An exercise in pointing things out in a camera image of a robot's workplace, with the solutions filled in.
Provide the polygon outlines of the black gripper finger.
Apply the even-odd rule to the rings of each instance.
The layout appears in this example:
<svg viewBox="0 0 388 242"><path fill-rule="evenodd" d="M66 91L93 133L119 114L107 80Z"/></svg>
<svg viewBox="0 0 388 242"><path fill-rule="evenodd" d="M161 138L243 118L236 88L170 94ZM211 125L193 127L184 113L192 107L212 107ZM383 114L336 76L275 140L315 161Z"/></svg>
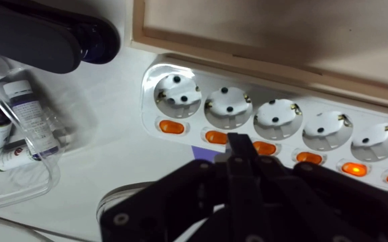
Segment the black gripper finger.
<svg viewBox="0 0 388 242"><path fill-rule="evenodd" d="M264 242L262 196L251 161L255 157L247 134L228 134L228 208L235 242Z"/></svg>

